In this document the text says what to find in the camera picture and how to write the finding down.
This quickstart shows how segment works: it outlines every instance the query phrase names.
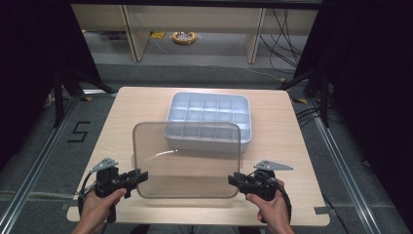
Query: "light wood table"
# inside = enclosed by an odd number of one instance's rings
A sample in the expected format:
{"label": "light wood table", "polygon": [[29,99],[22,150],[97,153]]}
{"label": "light wood table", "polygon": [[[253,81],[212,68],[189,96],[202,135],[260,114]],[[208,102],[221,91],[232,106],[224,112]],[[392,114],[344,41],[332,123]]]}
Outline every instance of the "light wood table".
{"label": "light wood table", "polygon": [[[141,122],[166,121],[172,96],[178,92],[246,96],[251,112],[252,140],[243,155],[241,173],[253,172],[253,165],[263,159],[292,166],[292,171],[276,171],[276,177],[285,182],[291,200],[291,224],[325,226],[329,223],[328,214],[315,213],[315,207],[325,207],[325,203],[289,96],[284,91],[122,88],[113,103],[82,181],[89,169],[105,157],[119,162],[119,173],[130,171],[133,127]],[[231,199],[144,199],[133,192],[129,199],[122,199],[118,204],[117,222],[264,225],[256,220],[257,212],[258,208],[246,201],[241,193]],[[67,218],[79,220],[77,208],[70,208]]]}

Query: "gray floor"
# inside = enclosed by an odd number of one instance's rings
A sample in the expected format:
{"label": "gray floor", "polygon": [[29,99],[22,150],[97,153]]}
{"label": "gray floor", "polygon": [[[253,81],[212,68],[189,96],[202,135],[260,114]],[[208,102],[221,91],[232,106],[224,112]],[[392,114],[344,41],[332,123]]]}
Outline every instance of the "gray floor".
{"label": "gray floor", "polygon": [[[194,44],[181,46],[174,44],[170,33],[167,33],[163,40],[151,40],[143,60],[134,62],[127,41],[109,40],[105,35],[94,32],[85,34],[102,80],[117,88],[125,85],[182,86],[183,83],[176,82],[176,79],[181,78],[192,79],[186,84],[200,87],[275,89],[280,85],[281,78],[292,78],[291,74],[273,69],[293,72],[290,64],[279,58],[270,59],[270,53],[262,42],[255,64],[248,64],[242,35],[201,33],[199,36]],[[270,45],[274,44],[270,36],[265,35],[264,38]],[[293,45],[302,50],[306,37],[291,39]],[[280,49],[280,53],[293,59],[291,53],[283,49]],[[291,88],[291,98],[302,98],[305,85],[303,82]],[[88,84],[84,84],[84,87],[95,89]],[[75,107],[68,115],[42,173],[30,190],[28,200],[17,219],[13,220],[11,233],[69,233],[73,229],[76,223],[69,222],[65,217],[67,206],[80,182],[113,100],[113,97],[94,97],[90,101],[73,98],[65,101],[66,106],[75,101]],[[294,102],[292,105],[296,113],[311,107],[308,103]],[[360,163],[363,157],[339,112],[329,110],[328,116],[329,130],[381,232],[409,233],[380,181]],[[0,211],[6,211],[14,194],[24,183],[43,145],[54,131],[54,120],[54,107],[45,107],[24,148],[1,172]],[[72,134],[79,121],[90,122],[80,129],[88,132],[88,135],[82,143],[70,143],[70,139],[79,137]],[[325,227],[294,226],[294,230],[297,233],[345,233],[340,223],[341,217],[350,233],[369,233],[319,131],[317,120],[307,116],[298,121],[321,192],[334,206],[336,214],[331,214],[331,221]],[[130,233],[134,227],[131,224],[114,223],[108,226],[106,233]]]}

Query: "transparent acrylic sheet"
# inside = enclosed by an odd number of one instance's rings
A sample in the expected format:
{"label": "transparent acrylic sheet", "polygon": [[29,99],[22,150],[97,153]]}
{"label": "transparent acrylic sheet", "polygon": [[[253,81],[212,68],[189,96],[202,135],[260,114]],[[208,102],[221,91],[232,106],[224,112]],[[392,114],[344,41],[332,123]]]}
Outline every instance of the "transparent acrylic sheet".
{"label": "transparent acrylic sheet", "polygon": [[148,172],[144,198],[231,198],[240,171],[240,128],[226,122],[146,122],[133,129],[134,165]]}

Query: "ice cube tray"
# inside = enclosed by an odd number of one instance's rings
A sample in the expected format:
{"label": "ice cube tray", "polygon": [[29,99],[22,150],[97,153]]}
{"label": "ice cube tray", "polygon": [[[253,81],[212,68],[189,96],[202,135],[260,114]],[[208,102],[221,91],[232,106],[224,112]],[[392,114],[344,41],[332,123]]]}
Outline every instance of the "ice cube tray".
{"label": "ice cube tray", "polygon": [[[249,100],[240,95],[221,95],[206,93],[176,93],[170,103],[167,122],[226,122],[236,124],[241,132],[241,152],[245,152],[252,137]],[[231,135],[225,130],[210,129],[175,131],[174,139],[185,140],[197,137],[199,140],[228,141]]]}

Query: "left hand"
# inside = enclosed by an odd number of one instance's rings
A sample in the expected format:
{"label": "left hand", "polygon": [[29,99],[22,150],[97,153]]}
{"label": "left hand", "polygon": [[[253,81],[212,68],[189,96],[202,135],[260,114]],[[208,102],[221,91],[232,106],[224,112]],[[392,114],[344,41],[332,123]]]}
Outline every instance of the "left hand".
{"label": "left hand", "polygon": [[90,191],[86,195],[79,223],[72,234],[100,233],[109,217],[110,207],[116,206],[126,193],[127,189],[120,188],[105,198],[99,198],[94,190]]}

